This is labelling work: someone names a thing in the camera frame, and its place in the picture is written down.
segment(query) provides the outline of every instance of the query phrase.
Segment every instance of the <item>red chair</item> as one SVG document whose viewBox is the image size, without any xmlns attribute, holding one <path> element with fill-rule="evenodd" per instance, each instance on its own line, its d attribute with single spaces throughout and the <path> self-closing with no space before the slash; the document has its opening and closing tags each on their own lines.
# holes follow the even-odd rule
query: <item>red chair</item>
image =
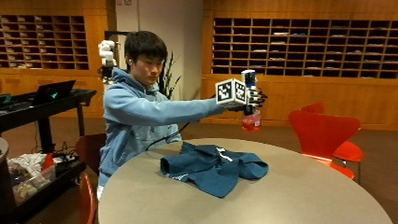
<svg viewBox="0 0 398 224">
<path fill-rule="evenodd" d="M 100 149 L 105 144 L 105 133 L 81 136 L 75 145 L 76 154 L 89 169 L 100 175 Z"/>
<path fill-rule="evenodd" d="M 289 122 L 298 137 L 301 154 L 328 164 L 353 179 L 353 171 L 334 164 L 332 160 L 336 149 L 358 132 L 360 120 L 297 109 L 289 114 Z"/>
<path fill-rule="evenodd" d="M 312 105 L 302 106 L 300 108 L 304 111 L 324 114 L 325 106 L 322 103 L 317 102 Z M 344 162 L 345 167 L 348 166 L 348 161 L 357 162 L 358 164 L 358 184 L 361 184 L 361 161 L 364 158 L 364 152 L 353 142 L 345 142 L 334 151 L 333 156 Z"/>
<path fill-rule="evenodd" d="M 80 175 L 80 224 L 92 224 L 96 217 L 96 197 L 87 173 Z"/>
</svg>

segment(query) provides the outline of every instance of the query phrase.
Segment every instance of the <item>laptop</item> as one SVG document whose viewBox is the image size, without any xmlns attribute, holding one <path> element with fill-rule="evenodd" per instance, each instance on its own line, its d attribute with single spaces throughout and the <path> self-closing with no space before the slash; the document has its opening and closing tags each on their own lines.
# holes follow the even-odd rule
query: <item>laptop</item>
<svg viewBox="0 0 398 224">
<path fill-rule="evenodd" d="M 70 80 L 39 86 L 31 98 L 15 102 L 7 107 L 3 107 L 2 110 L 16 111 L 67 98 L 72 92 L 75 82 L 76 80 Z"/>
</svg>

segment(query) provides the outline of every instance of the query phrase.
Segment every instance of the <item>hand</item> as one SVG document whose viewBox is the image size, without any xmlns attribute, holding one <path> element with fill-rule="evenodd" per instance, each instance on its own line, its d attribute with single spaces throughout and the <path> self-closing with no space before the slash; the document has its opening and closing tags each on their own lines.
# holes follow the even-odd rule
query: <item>hand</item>
<svg viewBox="0 0 398 224">
<path fill-rule="evenodd" d="M 261 108 L 265 102 L 265 99 L 268 98 L 268 96 L 263 93 L 261 89 L 259 89 L 257 87 L 252 87 L 251 89 L 248 89 L 247 91 L 248 94 L 248 105 L 240 105 L 237 107 L 229 108 L 229 111 L 243 111 L 244 114 L 248 115 L 253 115 L 256 112 L 257 108 Z"/>
</svg>

